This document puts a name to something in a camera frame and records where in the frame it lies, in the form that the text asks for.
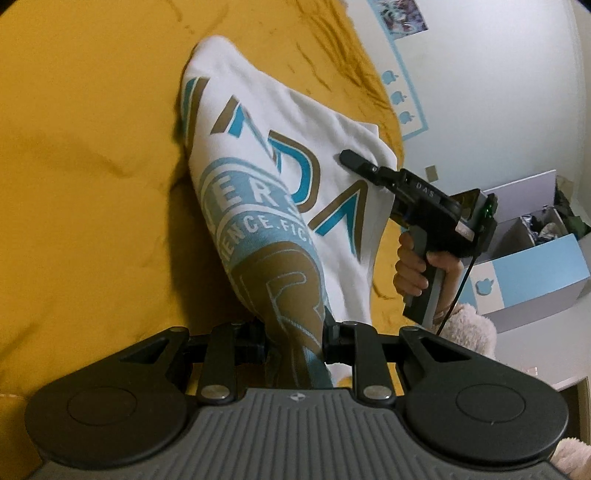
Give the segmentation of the person right hand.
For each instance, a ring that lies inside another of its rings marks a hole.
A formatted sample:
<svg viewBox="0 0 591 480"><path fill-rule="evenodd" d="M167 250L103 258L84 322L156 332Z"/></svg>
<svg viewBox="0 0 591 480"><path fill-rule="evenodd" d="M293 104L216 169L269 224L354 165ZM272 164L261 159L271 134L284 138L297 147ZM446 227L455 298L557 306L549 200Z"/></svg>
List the person right hand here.
<svg viewBox="0 0 591 480"><path fill-rule="evenodd" d="M462 280L464 266L460 259L448 252L429 252L427 260L414 251L414 241L409 232L399 237L399 260L394 266L394 289L402 296L421 296L428 288L425 276L427 266L431 265L445 272L440 297L434 315L434 323L440 324L452 306Z"/></svg>

